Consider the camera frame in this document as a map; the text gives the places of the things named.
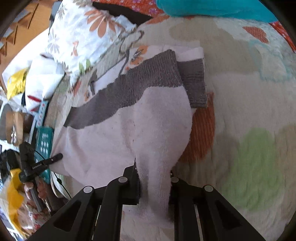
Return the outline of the left hand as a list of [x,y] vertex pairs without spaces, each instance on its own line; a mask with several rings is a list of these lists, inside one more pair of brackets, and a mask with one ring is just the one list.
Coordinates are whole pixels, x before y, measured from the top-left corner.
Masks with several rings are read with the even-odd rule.
[[[44,180],[42,178],[39,178],[39,181],[37,183],[37,192],[38,197],[41,198],[43,201],[47,198],[47,184],[44,183]],[[34,188],[34,184],[32,182],[26,182],[24,183],[24,191],[26,196],[30,201],[34,201],[31,195],[31,190]]]

